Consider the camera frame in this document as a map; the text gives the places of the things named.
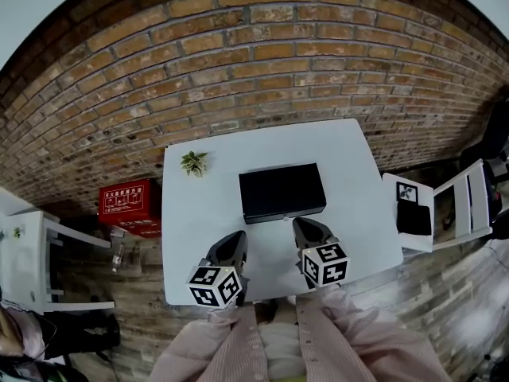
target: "small potted plant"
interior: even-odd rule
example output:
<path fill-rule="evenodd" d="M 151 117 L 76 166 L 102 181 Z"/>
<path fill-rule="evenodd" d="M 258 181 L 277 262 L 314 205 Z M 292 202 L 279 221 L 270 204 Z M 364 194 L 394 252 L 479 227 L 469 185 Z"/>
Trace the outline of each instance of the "small potted plant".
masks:
<path fill-rule="evenodd" d="M 207 171 L 207 160 L 205 157 L 207 153 L 194 154 L 189 151 L 185 156 L 182 156 L 182 169 L 189 175 L 193 173 L 197 177 L 202 177 Z"/>

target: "tabletop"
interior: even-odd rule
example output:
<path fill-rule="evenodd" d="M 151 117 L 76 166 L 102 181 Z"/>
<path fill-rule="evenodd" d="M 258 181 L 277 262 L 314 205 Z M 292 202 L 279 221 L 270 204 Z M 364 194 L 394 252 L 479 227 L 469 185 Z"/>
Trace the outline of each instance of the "tabletop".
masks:
<path fill-rule="evenodd" d="M 46 241 L 43 219 L 41 211 L 0 218 L 5 236 L 0 242 L 2 298 L 41 314 L 46 298 L 45 260 L 41 259 L 45 250 L 41 245 Z M 20 228 L 19 238 L 14 236 L 15 228 Z"/>
<path fill-rule="evenodd" d="M 181 157 L 207 152 L 208 172 L 187 176 Z M 330 227 L 351 259 L 351 282 L 397 266 L 402 250 L 390 203 L 366 139 L 354 119 L 301 123 L 225 134 L 169 146 L 165 152 L 162 250 L 166 300 L 193 304 L 185 286 L 192 266 L 231 232 L 249 247 L 247 301 L 309 291 L 298 261 L 292 220 L 246 225 L 239 174 L 316 163 L 327 206 L 309 216 Z"/>

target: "shirt sleeve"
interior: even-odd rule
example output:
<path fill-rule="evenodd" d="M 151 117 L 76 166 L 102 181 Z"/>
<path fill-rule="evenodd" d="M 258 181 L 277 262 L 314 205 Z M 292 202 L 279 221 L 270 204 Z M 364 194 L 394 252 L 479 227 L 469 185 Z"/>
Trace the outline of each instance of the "shirt sleeve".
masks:
<path fill-rule="evenodd" d="M 194 380 L 207 367 L 217 350 L 237 322 L 235 305 L 223 310 L 211 310 L 206 320 L 188 323 L 171 345 L 163 351 L 150 382 L 183 382 Z"/>
<path fill-rule="evenodd" d="M 394 315 L 357 308 L 337 285 L 316 298 L 378 382 L 451 381 L 428 339 Z"/>

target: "cable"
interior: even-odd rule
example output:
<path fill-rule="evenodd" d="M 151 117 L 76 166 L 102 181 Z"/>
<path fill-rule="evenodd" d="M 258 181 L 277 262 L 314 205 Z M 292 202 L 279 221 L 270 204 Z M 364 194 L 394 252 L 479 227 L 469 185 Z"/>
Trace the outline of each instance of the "cable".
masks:
<path fill-rule="evenodd" d="M 491 246 L 487 246 L 487 245 L 484 245 L 483 248 L 491 249 L 493 251 L 493 253 L 495 254 L 496 261 L 498 263 L 500 263 L 503 267 L 505 267 L 506 270 L 509 270 L 509 267 L 504 262 L 502 262 L 502 260 L 500 260 L 499 254 L 497 253 L 497 251 L 495 249 L 493 249 Z"/>
<path fill-rule="evenodd" d="M 96 353 L 96 354 L 97 354 L 97 356 L 98 356 L 99 358 L 101 358 L 103 361 L 106 361 L 107 363 L 109 363 L 109 364 L 110 364 L 110 366 L 111 366 L 111 370 L 113 371 L 113 374 L 115 375 L 115 379 L 117 380 L 117 382 L 120 382 L 120 378 L 119 378 L 119 376 L 117 375 L 117 371 L 115 371 L 115 367 L 114 367 L 114 365 L 113 365 L 113 361 L 112 361 L 110 358 L 108 358 L 108 357 L 106 356 L 106 354 L 104 354 L 104 353 Z"/>

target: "black case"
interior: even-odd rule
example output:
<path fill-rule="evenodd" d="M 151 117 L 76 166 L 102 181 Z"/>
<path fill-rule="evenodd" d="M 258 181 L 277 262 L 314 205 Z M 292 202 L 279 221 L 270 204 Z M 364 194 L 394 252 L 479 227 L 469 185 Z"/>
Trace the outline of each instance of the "black case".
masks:
<path fill-rule="evenodd" d="M 316 163 L 239 174 L 246 224 L 322 212 L 327 204 Z"/>

